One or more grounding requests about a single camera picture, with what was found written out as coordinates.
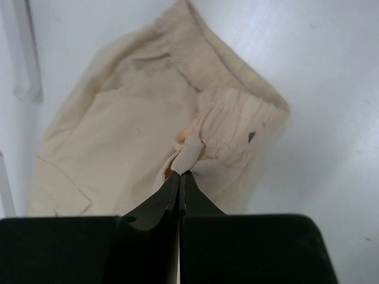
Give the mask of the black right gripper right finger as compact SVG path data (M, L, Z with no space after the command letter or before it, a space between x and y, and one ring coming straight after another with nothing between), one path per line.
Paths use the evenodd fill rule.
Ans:
M226 214L199 189L191 172L179 187L179 266L181 283L214 283L222 254L218 229Z

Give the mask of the beige trousers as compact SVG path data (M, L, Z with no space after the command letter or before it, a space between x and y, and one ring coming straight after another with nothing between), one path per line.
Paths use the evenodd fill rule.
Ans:
M123 215L190 171L234 213L286 100L189 1L99 50L44 134L25 213Z

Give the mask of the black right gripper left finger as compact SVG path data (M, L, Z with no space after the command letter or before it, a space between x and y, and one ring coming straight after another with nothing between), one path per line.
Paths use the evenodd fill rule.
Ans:
M139 273L139 283L177 283L180 180L172 173L156 193L123 217L132 229L127 268Z

